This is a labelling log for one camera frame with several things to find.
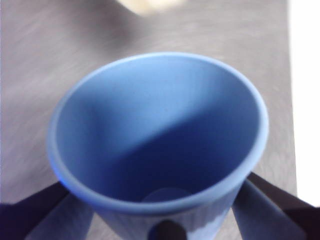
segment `tabletop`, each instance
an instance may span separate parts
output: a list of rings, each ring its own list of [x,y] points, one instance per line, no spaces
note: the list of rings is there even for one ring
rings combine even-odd
[[[148,17],[115,0],[11,0],[1,11],[1,203],[57,181],[47,126],[72,85],[114,60],[159,51],[216,58],[253,82],[270,117],[254,172],[296,193],[286,1],[190,0]],[[87,239],[119,238],[95,215]],[[241,239],[231,211],[216,239]]]

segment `blue plastic cup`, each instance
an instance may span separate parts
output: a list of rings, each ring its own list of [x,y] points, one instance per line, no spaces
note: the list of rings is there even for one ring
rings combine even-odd
[[[237,70],[148,53],[76,84],[55,109],[47,151],[61,182],[123,239],[155,239],[172,223],[188,240],[211,240],[268,129],[263,99]]]

